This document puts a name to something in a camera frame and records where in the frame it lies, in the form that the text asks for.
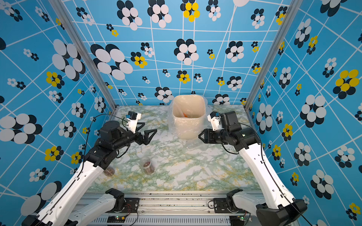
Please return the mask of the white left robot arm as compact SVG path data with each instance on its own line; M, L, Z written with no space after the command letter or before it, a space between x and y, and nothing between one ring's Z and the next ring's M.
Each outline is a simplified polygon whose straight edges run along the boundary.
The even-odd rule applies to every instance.
M84 157L83 163L64 187L59 182L47 185L48 192L42 191L32 200L39 200L40 205L31 211L21 223L23 226L86 226L100 215L120 212L124 209L124 193L111 188L98 200L86 207L74 211L75 206L112 161L121 155L119 150L129 148L132 143L148 145L156 129L145 130L143 122L129 120L131 127L123 129L118 121L108 121L100 129L100 138Z

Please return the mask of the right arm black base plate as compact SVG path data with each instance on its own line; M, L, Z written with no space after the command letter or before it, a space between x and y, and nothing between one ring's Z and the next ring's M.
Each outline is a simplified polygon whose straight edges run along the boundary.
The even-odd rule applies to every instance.
M249 212L247 212L244 209L238 209L236 210L232 210L231 207L228 206L227 201L225 198L214 198L211 201L212 205L210 206L215 213L219 213L219 214L249 214Z

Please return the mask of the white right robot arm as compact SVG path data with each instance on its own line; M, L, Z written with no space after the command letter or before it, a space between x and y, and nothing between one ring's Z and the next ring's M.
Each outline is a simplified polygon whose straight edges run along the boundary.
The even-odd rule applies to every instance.
M215 211L225 210L234 214L244 211L255 215L263 226L286 226L301 217L307 205L296 199L280 180L265 155L257 132L238 122L234 111L212 112L207 119L212 127L204 129L199 139L205 144L233 146L235 154L248 164L263 193L263 198L258 199L242 189L235 189L227 193L223 204L214 199Z

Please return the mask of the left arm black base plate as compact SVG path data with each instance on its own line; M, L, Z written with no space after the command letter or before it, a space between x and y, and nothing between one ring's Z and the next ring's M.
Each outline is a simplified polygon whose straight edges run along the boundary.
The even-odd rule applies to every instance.
M107 213L136 213L140 204L140 198L125 198L124 206L121 210L112 209Z

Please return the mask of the clear jar with dried flowers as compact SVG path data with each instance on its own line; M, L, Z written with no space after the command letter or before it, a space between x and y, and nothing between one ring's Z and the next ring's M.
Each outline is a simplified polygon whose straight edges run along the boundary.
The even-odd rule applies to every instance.
M152 159L149 157L143 157L140 160L140 166L147 175L151 175L155 172L155 168L152 163Z

